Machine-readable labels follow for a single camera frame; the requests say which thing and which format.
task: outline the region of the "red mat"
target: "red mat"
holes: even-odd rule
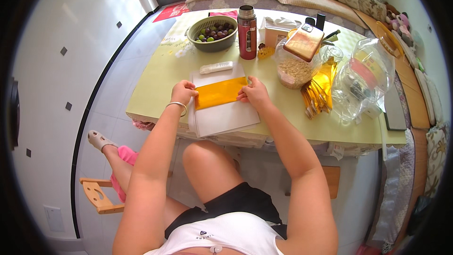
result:
[[[165,7],[162,12],[154,19],[153,22],[165,20],[168,18],[178,17],[185,12],[190,12],[186,3],[178,3]]]

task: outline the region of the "woman's hand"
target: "woman's hand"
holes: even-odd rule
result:
[[[182,80],[173,87],[170,102],[177,101],[187,105],[191,97],[198,95],[198,91],[194,89],[195,85],[192,82]]]
[[[258,80],[257,77],[248,76],[248,79],[252,82],[248,86],[242,87],[237,93],[237,100],[244,103],[251,103],[257,111],[260,111],[264,106],[272,104],[267,93],[266,86]]]

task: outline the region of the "silver bracelet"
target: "silver bracelet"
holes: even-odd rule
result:
[[[185,104],[180,103],[180,102],[178,102],[178,101],[172,101],[171,103],[169,103],[168,105],[166,105],[166,107],[169,106],[169,105],[182,105],[182,106],[184,106],[185,113],[184,113],[181,117],[183,117],[183,116],[185,116],[185,115],[187,114],[187,106],[186,106]]]

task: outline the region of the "pink pants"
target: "pink pants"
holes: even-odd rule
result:
[[[120,158],[127,162],[130,165],[135,164],[135,160],[137,159],[137,156],[139,153],[134,152],[131,148],[128,146],[121,146],[118,148],[118,154],[120,155]],[[118,198],[122,203],[126,202],[126,193],[121,189],[120,184],[118,183],[118,180],[116,180],[115,175],[112,173],[110,176],[110,180],[112,181],[112,186],[113,189],[118,193]]]

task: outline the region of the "thermos bottle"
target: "thermos bottle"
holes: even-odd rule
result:
[[[256,16],[253,6],[242,5],[237,14],[239,33],[239,55],[243,59],[256,57]]]

